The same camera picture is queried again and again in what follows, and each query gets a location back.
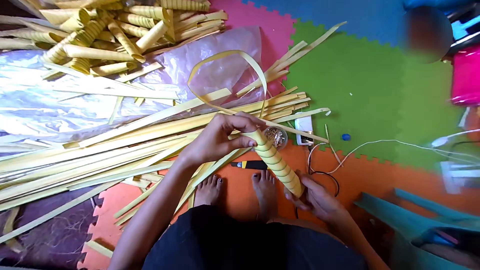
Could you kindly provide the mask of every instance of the pink object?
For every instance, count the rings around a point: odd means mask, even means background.
[[[452,102],[463,106],[480,104],[480,45],[454,56]]]
[[[240,0],[212,1],[210,11],[218,10],[224,10],[228,14],[225,24],[231,28],[250,25],[260,27],[263,71],[280,59],[288,51],[289,46],[293,46],[290,36],[295,33],[293,24],[297,20],[292,19],[288,14],[281,16],[278,11],[269,12],[264,6],[258,9],[253,2],[249,1],[248,4],[243,4]],[[272,95],[277,95],[285,90],[280,82],[286,78],[283,76],[268,84],[267,88]]]

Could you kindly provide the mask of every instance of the dark purple floor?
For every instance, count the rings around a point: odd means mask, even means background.
[[[23,205],[14,228],[39,218],[92,188],[64,192]],[[26,251],[20,254],[1,244],[0,265],[48,270],[77,269],[77,262],[83,259],[81,250],[87,240],[88,227],[95,221],[92,215],[97,204],[100,204],[98,196],[93,202],[87,200],[22,234],[17,240]],[[8,211],[0,214],[0,228],[3,228],[8,215]]]

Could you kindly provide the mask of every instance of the person's right hand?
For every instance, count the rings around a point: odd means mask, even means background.
[[[311,211],[316,217],[331,225],[340,225],[351,219],[350,214],[340,202],[317,184],[310,175],[302,174],[298,170],[296,173],[305,185],[301,198],[296,198],[286,187],[284,188],[285,197],[296,207]]]

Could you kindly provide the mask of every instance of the foot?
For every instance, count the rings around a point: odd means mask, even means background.
[[[252,182],[260,206],[257,219],[267,222],[277,217],[275,176],[269,171],[257,172],[252,175]]]
[[[224,179],[215,174],[210,175],[207,179],[198,184],[193,206],[195,207],[202,204],[216,205],[224,184],[223,181]]]

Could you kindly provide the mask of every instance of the person's left hand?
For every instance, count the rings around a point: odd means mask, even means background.
[[[253,132],[264,127],[262,120],[242,111],[235,115],[217,113],[202,133],[180,153],[180,157],[194,165],[219,160],[235,149],[257,146],[257,142],[245,136],[229,140],[232,131]]]

